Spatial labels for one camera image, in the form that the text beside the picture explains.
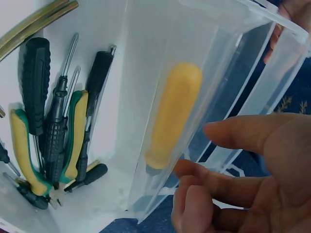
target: plastic compartment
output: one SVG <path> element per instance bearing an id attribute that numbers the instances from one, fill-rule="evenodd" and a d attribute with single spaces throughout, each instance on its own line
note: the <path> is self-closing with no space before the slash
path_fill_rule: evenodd
<path id="1" fill-rule="evenodd" d="M 8 24 L 0 25 L 0 34 L 51 1 L 1 2 L 0 19 Z M 290 29 L 285 32 L 293 46 L 286 46 L 286 51 L 290 56 L 297 55 L 299 61 L 304 57 L 297 49 L 303 49 L 308 38 L 304 30 L 274 14 L 275 9 L 269 11 L 247 0 L 79 0 L 79 3 L 78 9 L 39 35 L 51 42 L 49 93 L 75 32 L 79 32 L 80 40 L 69 77 L 75 66 L 80 65 L 76 89 L 84 87 L 96 52 L 107 50 L 111 44 L 117 45 L 89 153 L 89 162 L 100 159 L 107 164 L 108 173 L 88 187 L 66 195 L 65 205 L 57 211 L 35 210 L 0 176 L 3 206 L 0 218 L 19 231 L 99 232 L 114 218 L 126 216 L 123 214 L 126 209 L 129 210 L 127 216 L 142 221 L 165 197 L 157 194 L 182 152 L 189 148 L 190 158 L 199 159 L 206 145 L 195 147 L 195 133 L 201 133 L 199 129 L 204 122 L 225 117 L 258 62 L 275 22 Z M 251 38 L 255 39 L 252 46 L 248 44 Z M 287 77 L 286 71 L 280 70 L 282 61 L 277 60 L 285 54 L 275 55 L 284 51 L 281 46 L 278 45 L 274 59 L 267 66 L 270 67 L 267 72 L 273 68 L 278 75 L 279 83 Z M 14 51 L 0 63 L 0 104 L 6 113 L 22 103 L 17 71 L 19 53 Z M 199 66 L 204 80 L 169 166 L 150 176 L 146 173 L 144 150 L 167 75 L 179 62 Z M 262 82 L 269 86 L 268 79 Z M 269 101 L 278 98 L 274 94 L 269 96 Z M 8 117 L 0 120 L 0 127 L 0 138 L 12 162 L 16 163 Z"/>
<path id="2" fill-rule="evenodd" d="M 252 5 L 251 2 L 247 2 L 249 8 L 235 1 L 225 1 L 228 3 L 227 5 L 219 1 L 183 0 L 179 2 L 181 3 L 179 5 L 180 10 L 176 15 L 166 49 L 162 69 L 164 72 L 160 74 L 161 79 L 158 84 L 160 88 L 155 94 L 155 101 L 149 116 L 129 198 L 129 206 L 133 206 L 131 210 L 136 213 L 136 218 L 139 221 L 146 218 L 165 198 L 165 195 L 158 195 L 163 186 L 166 189 L 177 185 L 174 176 L 169 175 L 178 158 L 182 156 L 182 152 L 185 151 L 183 157 L 193 161 L 198 161 L 203 155 L 209 141 L 203 135 L 202 125 L 209 121 L 227 117 L 254 71 L 275 26 L 275 22 L 269 23 L 268 17 L 271 12 L 258 7 L 256 4 Z M 212 12 L 219 13 L 217 21 L 214 21 L 215 14 Z M 187 28 L 186 26 L 189 24 L 200 25 L 200 27 Z M 215 35 L 210 33 L 214 28 L 217 29 Z M 192 45 L 191 50 L 187 51 L 180 48 L 176 50 L 176 42 L 186 44 L 187 40 L 189 41 L 189 35 L 192 36 L 193 40 L 197 40 Z M 200 39 L 196 39 L 202 35 L 205 38 L 203 44 L 201 44 Z M 295 34 L 291 34 L 291 38 L 296 41 L 296 44 L 301 43 L 301 41 L 297 41 Z M 206 55 L 203 64 L 202 62 L 197 63 L 195 58 L 198 56 L 192 57 L 192 51 L 196 51 L 196 55 L 201 53 Z M 304 59 L 302 53 L 297 54 L 297 56 Z M 184 127 L 183 134 L 172 151 L 169 166 L 158 171 L 158 174 L 150 174 L 146 170 L 144 155 L 151 141 L 151 131 L 162 94 L 161 88 L 165 85 L 169 67 L 184 61 L 184 59 L 201 67 L 204 75 L 201 92 Z M 273 59 L 271 59 L 269 66 L 274 67 L 274 72 L 278 74 L 279 78 L 286 79 L 282 67 L 276 66 Z M 213 166 L 222 165 L 221 162 L 215 159 L 211 164 Z"/>
<path id="3" fill-rule="evenodd" d="M 238 115 L 272 113 L 305 60 L 308 47 L 297 42 L 293 32 L 284 30 L 268 65 Z M 205 167 L 224 172 L 241 151 L 217 147 Z"/>

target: pliers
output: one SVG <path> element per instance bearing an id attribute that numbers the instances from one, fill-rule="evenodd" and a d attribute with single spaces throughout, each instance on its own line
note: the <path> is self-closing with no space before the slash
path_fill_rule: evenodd
<path id="1" fill-rule="evenodd" d="M 31 191 L 37 196 L 50 197 L 50 204 L 57 208 L 62 201 L 64 187 L 77 176 L 76 163 L 83 143 L 85 115 L 88 93 L 76 91 L 73 93 L 69 111 L 69 140 L 65 150 L 65 162 L 62 167 L 60 187 L 55 190 L 53 185 L 40 174 L 31 160 L 29 127 L 25 111 L 11 110 L 10 117 L 13 132 L 13 145 L 18 165 L 30 184 Z"/>

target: plastic container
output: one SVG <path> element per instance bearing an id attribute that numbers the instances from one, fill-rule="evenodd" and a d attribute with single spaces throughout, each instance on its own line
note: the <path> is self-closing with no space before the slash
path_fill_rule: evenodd
<path id="1" fill-rule="evenodd" d="M 49 2 L 1 2 L 0 20 L 8 23 L 0 25 L 0 34 Z M 202 156 L 209 143 L 202 135 L 202 125 L 226 118 L 276 23 L 286 29 L 242 114 L 268 113 L 263 112 L 265 106 L 272 109 L 278 102 L 305 58 L 309 34 L 278 16 L 277 9 L 263 0 L 260 4 L 266 8 L 248 0 L 79 0 L 79 3 L 78 9 L 40 33 L 51 43 L 49 93 L 75 32 L 79 32 L 80 40 L 69 77 L 75 66 L 80 65 L 76 89 L 84 88 L 96 52 L 117 45 L 89 151 L 89 162 L 100 159 L 107 164 L 108 173 L 88 187 L 66 195 L 64 206 L 57 211 L 35 210 L 0 176 L 0 218 L 18 232 L 99 232 L 117 217 L 144 220 L 166 197 L 163 190 L 177 184 L 169 175 L 183 152 L 184 157 L 193 161 Z M 0 63 L 0 104 L 7 113 L 22 103 L 18 58 L 16 50 Z M 145 154 L 152 141 L 162 93 L 170 71 L 183 62 L 202 70 L 200 91 L 168 165 L 150 172 L 146 170 Z M 0 120 L 0 128 L 0 138 L 15 163 L 8 117 Z M 207 165 L 221 171 L 232 158 L 231 152 L 220 158 L 213 156 Z"/>

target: screwdriver shaft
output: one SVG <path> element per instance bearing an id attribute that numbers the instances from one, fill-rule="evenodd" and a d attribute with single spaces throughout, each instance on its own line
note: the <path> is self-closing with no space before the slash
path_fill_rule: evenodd
<path id="1" fill-rule="evenodd" d="M 67 76 L 68 75 L 69 67 L 70 67 L 70 64 L 71 64 L 71 61 L 72 61 L 72 58 L 73 58 L 73 54 L 74 54 L 74 51 L 76 49 L 78 40 L 79 40 L 79 34 L 76 33 L 73 36 L 73 39 L 72 39 L 72 42 L 71 42 L 70 50 L 69 50 L 69 53 L 68 53 L 68 57 L 67 57 L 67 59 L 65 61 L 65 65 L 64 65 L 64 70 L 63 70 L 62 76 Z"/>
<path id="2" fill-rule="evenodd" d="M 3 172 L 2 174 L 12 185 L 18 187 L 18 184 L 15 182 L 15 179 L 13 179 L 8 173 Z"/>
<path id="3" fill-rule="evenodd" d="M 20 177 L 20 172 L 18 171 L 18 169 L 14 166 L 14 164 L 12 164 L 11 162 L 8 163 L 9 167 L 13 170 L 13 172 L 15 172 L 15 174 Z"/>
<path id="4" fill-rule="evenodd" d="M 44 167 L 43 167 L 43 160 L 40 153 L 40 147 L 39 147 L 39 137 L 33 135 L 34 142 L 35 142 L 35 153 L 37 155 L 38 163 L 39 163 L 39 170 L 41 174 L 44 174 Z"/>
<path id="5" fill-rule="evenodd" d="M 83 181 L 86 177 L 87 161 L 88 161 L 87 151 L 89 149 L 88 143 L 90 141 L 89 136 L 90 136 L 89 131 L 85 131 L 81 151 L 79 154 L 79 159 L 76 164 L 76 168 L 78 170 L 78 175 L 76 177 L 77 182 Z"/>
<path id="6" fill-rule="evenodd" d="M 71 96 L 73 94 L 74 91 L 74 87 L 77 84 L 79 75 L 80 75 L 80 71 L 81 71 L 81 67 L 77 66 L 76 69 L 74 70 L 74 74 L 72 77 L 72 81 L 70 83 L 70 86 L 68 88 L 68 94 L 67 94 L 67 99 L 66 99 L 66 103 L 65 103 L 65 109 L 64 109 L 64 117 L 67 116 L 68 110 L 69 110 L 69 106 L 70 106 L 70 100 L 71 100 Z"/>
<path id="7" fill-rule="evenodd" d="M 110 47 L 110 54 L 112 56 L 114 56 L 115 53 L 116 53 L 116 50 L 117 50 L 117 46 L 116 45 L 111 45 L 111 47 Z"/>

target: black screwdriver handle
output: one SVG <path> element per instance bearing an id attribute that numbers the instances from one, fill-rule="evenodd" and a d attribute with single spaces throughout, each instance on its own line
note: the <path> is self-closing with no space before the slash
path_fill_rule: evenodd
<path id="1" fill-rule="evenodd" d="M 43 157 L 46 162 L 55 162 L 64 149 L 66 121 L 63 116 L 64 101 L 67 95 L 67 78 L 61 76 L 53 91 L 51 109 L 45 120 Z"/>
<path id="2" fill-rule="evenodd" d="M 64 150 L 66 126 L 64 121 L 52 122 L 47 120 L 45 125 L 45 138 L 43 158 L 46 163 L 55 162 Z"/>
<path id="3" fill-rule="evenodd" d="M 8 164 L 10 162 L 8 151 L 3 147 L 1 143 L 0 143 L 0 161 L 4 162 L 5 164 Z"/>
<path id="4" fill-rule="evenodd" d="M 90 141 L 90 131 L 85 131 L 83 144 L 81 147 L 79 159 L 76 165 L 78 175 L 76 177 L 76 181 L 80 182 L 83 181 L 86 177 L 86 169 L 87 169 L 87 147 Z"/>
<path id="5" fill-rule="evenodd" d="M 87 79 L 86 90 L 88 92 L 86 116 L 93 115 L 98 96 L 107 78 L 113 55 L 107 51 L 97 52 L 91 72 Z"/>
<path id="6" fill-rule="evenodd" d="M 107 171 L 108 167 L 106 164 L 98 164 L 86 174 L 86 178 L 84 179 L 83 183 L 85 185 L 89 185 L 90 183 L 93 183 L 94 181 L 102 177 L 104 174 L 106 174 Z"/>
<path id="7" fill-rule="evenodd" d="M 33 38 L 26 43 L 22 72 L 22 93 L 29 133 L 43 134 L 44 107 L 50 81 L 50 43 L 45 38 Z"/>
<path id="8" fill-rule="evenodd" d="M 34 194 L 30 190 L 30 187 L 21 184 L 19 187 L 17 187 L 17 190 L 34 207 L 41 210 L 46 210 L 48 208 L 48 200 L 43 196 L 37 196 Z"/>
<path id="9" fill-rule="evenodd" d="M 63 171 L 64 159 L 64 152 L 61 152 L 56 161 L 47 162 L 45 165 L 46 177 L 55 189 L 58 189 L 59 179 Z"/>
<path id="10" fill-rule="evenodd" d="M 98 180 L 100 177 L 102 177 L 104 174 L 106 174 L 108 171 L 108 167 L 105 164 L 98 164 L 95 166 L 92 170 L 88 171 L 86 173 L 86 178 L 84 181 L 78 182 L 75 181 L 70 186 L 64 189 L 65 192 L 72 192 L 74 188 L 81 187 L 83 185 L 89 185 L 93 183 L 94 181 Z"/>

